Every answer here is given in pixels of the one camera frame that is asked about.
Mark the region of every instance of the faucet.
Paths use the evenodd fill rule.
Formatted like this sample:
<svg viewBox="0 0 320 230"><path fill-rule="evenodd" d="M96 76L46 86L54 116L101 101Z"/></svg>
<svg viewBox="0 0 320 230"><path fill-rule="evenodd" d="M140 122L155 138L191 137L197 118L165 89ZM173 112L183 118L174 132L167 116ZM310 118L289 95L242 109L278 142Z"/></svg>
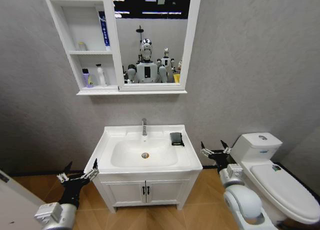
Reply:
<svg viewBox="0 0 320 230"><path fill-rule="evenodd" d="M142 136L147 136L147 119L142 118Z"/></svg>

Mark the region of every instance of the toilet seat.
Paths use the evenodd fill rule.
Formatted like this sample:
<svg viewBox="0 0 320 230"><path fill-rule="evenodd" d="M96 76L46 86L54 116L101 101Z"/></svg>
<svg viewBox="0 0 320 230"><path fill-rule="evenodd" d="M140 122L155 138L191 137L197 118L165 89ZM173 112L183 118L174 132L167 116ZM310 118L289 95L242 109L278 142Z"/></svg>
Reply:
<svg viewBox="0 0 320 230"><path fill-rule="evenodd" d="M276 164L253 165L250 168L264 195L288 217L305 224L319 221L320 207L311 193L294 177Z"/></svg>

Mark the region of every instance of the mirror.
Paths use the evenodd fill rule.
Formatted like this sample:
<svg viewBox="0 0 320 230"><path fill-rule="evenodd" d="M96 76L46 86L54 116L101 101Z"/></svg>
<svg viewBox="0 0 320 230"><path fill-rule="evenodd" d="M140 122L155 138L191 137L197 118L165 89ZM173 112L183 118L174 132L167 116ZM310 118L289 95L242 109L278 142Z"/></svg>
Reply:
<svg viewBox="0 0 320 230"><path fill-rule="evenodd" d="M113 0L125 86L179 84L190 0Z"/></svg>

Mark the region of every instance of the toilet tank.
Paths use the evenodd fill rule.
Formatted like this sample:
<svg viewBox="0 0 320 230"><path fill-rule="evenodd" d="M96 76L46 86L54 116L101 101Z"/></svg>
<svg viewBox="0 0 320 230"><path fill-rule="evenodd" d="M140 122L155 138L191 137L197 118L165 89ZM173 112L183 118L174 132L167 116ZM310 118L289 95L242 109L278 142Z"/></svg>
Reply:
<svg viewBox="0 0 320 230"><path fill-rule="evenodd" d="M231 157L237 162L269 160L282 142L268 132L248 133L241 135L235 142Z"/></svg>

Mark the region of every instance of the sink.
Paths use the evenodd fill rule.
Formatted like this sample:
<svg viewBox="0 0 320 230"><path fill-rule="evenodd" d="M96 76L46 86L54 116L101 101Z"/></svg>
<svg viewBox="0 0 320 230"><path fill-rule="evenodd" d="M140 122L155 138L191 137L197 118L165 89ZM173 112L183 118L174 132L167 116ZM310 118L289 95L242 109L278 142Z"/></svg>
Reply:
<svg viewBox="0 0 320 230"><path fill-rule="evenodd" d="M184 125L106 126L86 168L95 159L100 173L201 170L202 165ZM184 146L172 145L170 133L182 134Z"/></svg>
<svg viewBox="0 0 320 230"><path fill-rule="evenodd" d="M166 138L123 140L114 146L111 155L111 163L123 168L165 167L174 165L177 161L177 151Z"/></svg>

